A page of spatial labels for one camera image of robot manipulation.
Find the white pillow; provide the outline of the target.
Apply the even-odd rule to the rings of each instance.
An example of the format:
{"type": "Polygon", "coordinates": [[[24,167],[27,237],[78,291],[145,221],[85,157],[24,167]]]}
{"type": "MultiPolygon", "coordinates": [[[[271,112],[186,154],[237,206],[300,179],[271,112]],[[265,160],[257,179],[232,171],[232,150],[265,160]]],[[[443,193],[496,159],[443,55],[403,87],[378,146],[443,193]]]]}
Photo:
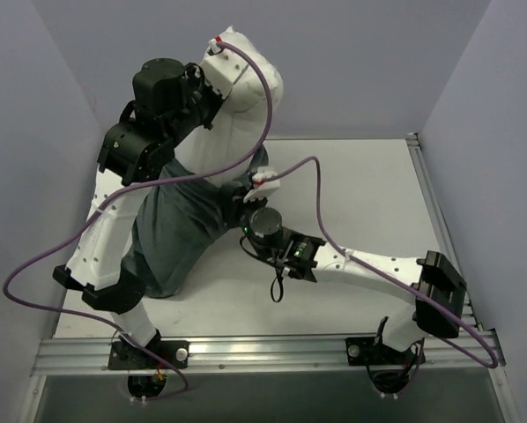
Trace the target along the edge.
{"type": "MultiPolygon", "coordinates": [[[[271,91],[273,111],[281,102],[284,83],[278,69],[260,54],[249,38],[229,26],[219,34],[222,41],[246,53],[265,76],[271,91]]],[[[224,105],[212,121],[212,129],[197,128],[190,133],[175,151],[176,160],[190,173],[204,174],[235,163],[253,148],[260,138],[267,119],[267,102],[264,88],[256,73],[245,60],[226,49],[228,59],[217,59],[215,69],[228,66],[234,70],[234,86],[224,105]]],[[[252,159],[223,174],[207,178],[216,187],[239,178],[249,170],[252,159]]]]}

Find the dark green pillowcase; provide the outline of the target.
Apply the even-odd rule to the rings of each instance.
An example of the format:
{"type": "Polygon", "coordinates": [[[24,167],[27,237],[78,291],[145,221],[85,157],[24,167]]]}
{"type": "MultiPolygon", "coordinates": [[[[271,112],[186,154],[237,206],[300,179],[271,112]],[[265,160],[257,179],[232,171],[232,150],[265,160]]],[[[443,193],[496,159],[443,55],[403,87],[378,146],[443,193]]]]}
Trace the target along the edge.
{"type": "Polygon", "coordinates": [[[153,188],[132,227],[121,267],[145,283],[145,296],[176,295],[201,255],[228,230],[240,225],[234,197],[249,187],[249,172],[269,164],[260,148],[247,170],[221,186],[208,181],[153,188]]]}

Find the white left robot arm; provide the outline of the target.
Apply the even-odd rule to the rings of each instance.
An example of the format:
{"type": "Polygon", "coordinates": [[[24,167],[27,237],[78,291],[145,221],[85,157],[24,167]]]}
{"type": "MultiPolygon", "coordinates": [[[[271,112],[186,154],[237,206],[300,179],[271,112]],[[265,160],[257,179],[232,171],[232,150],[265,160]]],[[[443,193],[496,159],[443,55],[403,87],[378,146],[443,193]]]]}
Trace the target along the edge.
{"type": "Polygon", "coordinates": [[[156,181],[175,148],[198,128],[209,129],[232,86],[207,60],[183,64],[160,58],[146,62],[133,77],[134,98],[100,148],[90,226],[72,257],[54,270],[55,280],[78,290],[89,307],[108,312],[118,330],[135,339],[128,360],[139,369],[160,356],[159,333],[142,298],[145,283],[122,269],[121,261],[137,213],[148,195],[140,182],[156,181]]]}

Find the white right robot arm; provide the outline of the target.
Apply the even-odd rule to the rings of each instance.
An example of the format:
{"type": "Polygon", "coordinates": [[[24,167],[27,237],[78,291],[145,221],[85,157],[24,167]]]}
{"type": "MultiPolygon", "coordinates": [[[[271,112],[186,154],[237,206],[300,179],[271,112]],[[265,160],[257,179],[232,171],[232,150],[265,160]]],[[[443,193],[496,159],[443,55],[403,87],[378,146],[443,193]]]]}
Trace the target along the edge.
{"type": "Polygon", "coordinates": [[[264,198],[235,195],[234,218],[252,248],[250,255],[273,268],[278,282],[341,283],[398,299],[372,344],[380,362],[395,362],[426,336],[458,337],[466,283],[443,253],[429,250],[415,258],[343,249],[284,226],[281,213],[264,198]]]}

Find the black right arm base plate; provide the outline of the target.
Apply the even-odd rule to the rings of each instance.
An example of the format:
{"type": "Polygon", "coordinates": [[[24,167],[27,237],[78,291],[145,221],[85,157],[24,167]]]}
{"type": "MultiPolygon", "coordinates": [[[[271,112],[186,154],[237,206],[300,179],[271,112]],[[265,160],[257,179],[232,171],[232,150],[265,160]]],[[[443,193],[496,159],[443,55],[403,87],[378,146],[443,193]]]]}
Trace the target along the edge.
{"type": "Polygon", "coordinates": [[[405,352],[398,352],[374,337],[356,337],[345,339],[346,360],[349,366],[402,366],[415,363],[416,350],[410,347],[405,352]]]}

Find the aluminium right side rail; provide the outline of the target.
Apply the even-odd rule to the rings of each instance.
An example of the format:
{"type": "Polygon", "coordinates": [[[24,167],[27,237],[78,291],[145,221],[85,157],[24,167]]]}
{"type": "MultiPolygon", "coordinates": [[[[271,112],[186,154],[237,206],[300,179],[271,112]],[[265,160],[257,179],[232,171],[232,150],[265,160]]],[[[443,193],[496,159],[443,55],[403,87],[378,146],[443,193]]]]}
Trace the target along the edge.
{"type": "Polygon", "coordinates": [[[445,254],[454,264],[456,269],[461,272],[449,234],[449,228],[427,169],[427,164],[419,142],[419,134],[409,133],[405,138],[405,142],[412,159],[412,164],[419,181],[419,186],[440,251],[445,254]]]}

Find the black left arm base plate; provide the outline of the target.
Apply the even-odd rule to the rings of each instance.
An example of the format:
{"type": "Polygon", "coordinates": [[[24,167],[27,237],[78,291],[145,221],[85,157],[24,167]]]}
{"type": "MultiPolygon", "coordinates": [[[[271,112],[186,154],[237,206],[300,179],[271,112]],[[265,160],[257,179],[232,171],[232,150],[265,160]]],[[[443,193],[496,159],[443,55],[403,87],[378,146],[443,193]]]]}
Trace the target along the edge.
{"type": "MultiPolygon", "coordinates": [[[[170,363],[173,367],[184,369],[188,366],[189,342],[186,340],[160,340],[147,349],[170,363]]],[[[151,356],[124,340],[114,341],[110,347],[107,368],[109,370],[150,370],[168,368],[151,356]]]]}

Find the aluminium front frame rail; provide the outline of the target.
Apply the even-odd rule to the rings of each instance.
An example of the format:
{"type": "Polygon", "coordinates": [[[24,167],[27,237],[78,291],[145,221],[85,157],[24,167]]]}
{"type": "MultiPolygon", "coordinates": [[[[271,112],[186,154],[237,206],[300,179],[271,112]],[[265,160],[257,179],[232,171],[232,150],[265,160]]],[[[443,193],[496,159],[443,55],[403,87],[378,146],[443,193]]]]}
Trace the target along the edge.
{"type": "MultiPolygon", "coordinates": [[[[348,364],[344,335],[189,338],[187,375],[363,371],[348,364]]],[[[114,370],[109,338],[41,342],[33,375],[152,375],[154,369],[114,370]]]]}

